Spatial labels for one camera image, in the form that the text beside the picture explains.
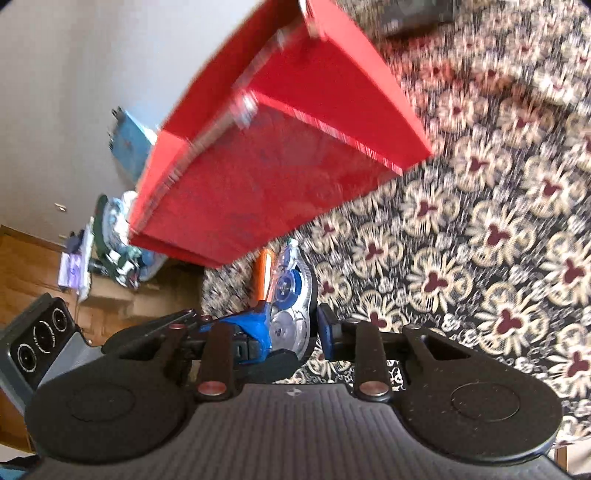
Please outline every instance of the red box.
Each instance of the red box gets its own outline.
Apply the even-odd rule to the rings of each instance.
[[[130,239],[218,267],[429,155],[421,122],[345,13],[329,0],[267,0],[164,124]]]

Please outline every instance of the wall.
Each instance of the wall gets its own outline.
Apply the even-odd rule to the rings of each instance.
[[[0,12],[0,223],[51,241],[83,227],[100,193],[126,187],[111,109],[154,128],[256,3],[12,0]]]

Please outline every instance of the orange object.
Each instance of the orange object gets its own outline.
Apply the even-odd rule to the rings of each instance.
[[[252,297],[251,306],[267,299],[275,254],[270,248],[263,248],[252,269]]]

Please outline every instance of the gray speaker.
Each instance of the gray speaker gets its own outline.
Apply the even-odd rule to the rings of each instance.
[[[61,298],[43,294],[0,334],[0,387],[23,414],[43,383],[102,356]]]

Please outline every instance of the patterned carpet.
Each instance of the patterned carpet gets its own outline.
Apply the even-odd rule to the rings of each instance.
[[[376,43],[434,158],[291,236],[339,317],[421,323],[542,379],[570,443],[591,436],[591,18],[577,0],[463,3],[455,25]],[[205,313],[244,308],[253,258],[206,271]],[[351,380],[317,349],[289,381]]]

